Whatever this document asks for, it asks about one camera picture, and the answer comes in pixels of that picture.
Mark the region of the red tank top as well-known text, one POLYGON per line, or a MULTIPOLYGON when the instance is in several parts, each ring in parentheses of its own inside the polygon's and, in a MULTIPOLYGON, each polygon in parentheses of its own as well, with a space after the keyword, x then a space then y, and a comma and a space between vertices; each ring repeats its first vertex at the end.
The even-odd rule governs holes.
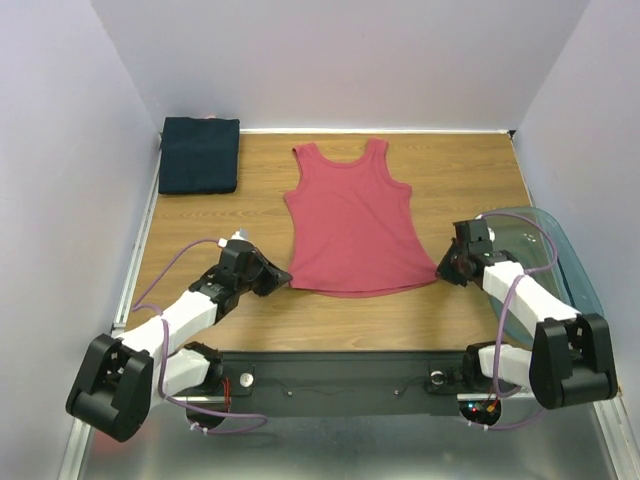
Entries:
POLYGON ((368 298, 436 282, 413 224, 412 188, 391 176, 387 149, 372 138, 359 159, 338 163, 314 143, 293 148, 299 181, 284 195, 294 229, 292 288, 368 298))

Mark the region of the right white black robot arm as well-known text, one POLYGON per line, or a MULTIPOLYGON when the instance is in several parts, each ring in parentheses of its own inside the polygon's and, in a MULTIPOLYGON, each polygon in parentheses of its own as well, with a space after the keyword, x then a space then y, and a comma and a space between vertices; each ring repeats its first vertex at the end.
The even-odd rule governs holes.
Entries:
POLYGON ((476 284, 501 304, 499 324, 513 315, 532 345, 522 349, 496 339, 469 346, 460 366, 463 384, 482 390, 492 383, 499 397, 507 395, 501 383, 526 388, 546 410, 614 398, 618 381, 607 321, 562 302, 536 281, 537 268, 495 249, 487 219, 482 214, 455 223, 438 274, 453 285, 476 284))

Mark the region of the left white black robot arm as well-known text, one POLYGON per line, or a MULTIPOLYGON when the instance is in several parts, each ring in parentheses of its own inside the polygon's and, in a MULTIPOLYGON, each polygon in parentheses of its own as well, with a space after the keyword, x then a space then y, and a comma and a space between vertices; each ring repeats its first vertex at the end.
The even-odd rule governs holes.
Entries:
POLYGON ((191 412, 191 429, 203 434, 234 417, 222 354, 191 338, 226 317, 242 295, 269 296, 292 276, 239 235, 217 245, 218 262, 172 305, 155 307, 152 318, 130 331, 89 343, 66 400, 69 415, 119 442, 163 402, 191 412))

